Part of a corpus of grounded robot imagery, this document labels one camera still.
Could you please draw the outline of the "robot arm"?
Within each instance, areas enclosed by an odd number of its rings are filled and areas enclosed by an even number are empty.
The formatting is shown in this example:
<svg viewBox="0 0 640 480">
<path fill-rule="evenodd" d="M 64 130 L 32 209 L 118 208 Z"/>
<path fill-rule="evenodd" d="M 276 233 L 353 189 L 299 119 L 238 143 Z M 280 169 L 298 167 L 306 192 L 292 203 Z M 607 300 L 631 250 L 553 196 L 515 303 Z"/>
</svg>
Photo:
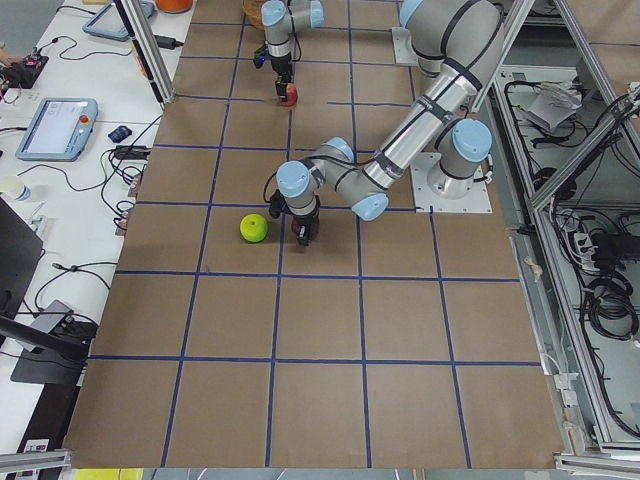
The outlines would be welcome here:
<svg viewBox="0 0 640 480">
<path fill-rule="evenodd" d="M 387 208 L 388 190 L 430 141 L 445 149 L 440 170 L 449 179 L 470 181 L 489 153 L 488 128 L 455 112 L 497 69 L 504 44 L 499 10 L 489 1 L 405 1 L 399 21 L 409 32 L 421 72 L 430 80 L 408 115 L 363 164 L 357 164 L 346 141 L 334 137 L 311 155 L 283 163 L 275 173 L 277 188 L 265 198 L 269 214 L 274 219 L 291 215 L 301 245 L 317 236 L 316 191 L 325 184 L 360 219 L 372 221 Z"/>
<path fill-rule="evenodd" d="M 266 1 L 261 6 L 261 21 L 265 33 L 264 45 L 254 53 L 254 66 L 261 68 L 266 59 L 277 75 L 276 93 L 283 106 L 297 102 L 293 83 L 293 59 L 290 37 L 307 28 L 324 25 L 324 9 L 320 1 Z"/>
</svg>

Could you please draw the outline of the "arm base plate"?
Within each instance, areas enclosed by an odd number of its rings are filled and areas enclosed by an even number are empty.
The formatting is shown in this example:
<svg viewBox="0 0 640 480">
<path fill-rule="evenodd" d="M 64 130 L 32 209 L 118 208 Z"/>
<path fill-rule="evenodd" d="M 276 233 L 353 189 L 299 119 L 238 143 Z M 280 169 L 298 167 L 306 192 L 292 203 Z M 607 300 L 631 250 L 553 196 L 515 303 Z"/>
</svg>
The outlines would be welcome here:
<svg viewBox="0 0 640 480">
<path fill-rule="evenodd" d="M 403 27 L 392 27 L 391 38 L 395 64 L 407 67 L 417 66 L 418 57 L 413 50 L 409 30 Z"/>
<path fill-rule="evenodd" d="M 415 210 L 419 213 L 492 214 L 488 193 L 490 180 L 480 164 L 474 176 L 458 180 L 442 172 L 439 153 L 415 156 L 410 175 Z"/>
</svg>

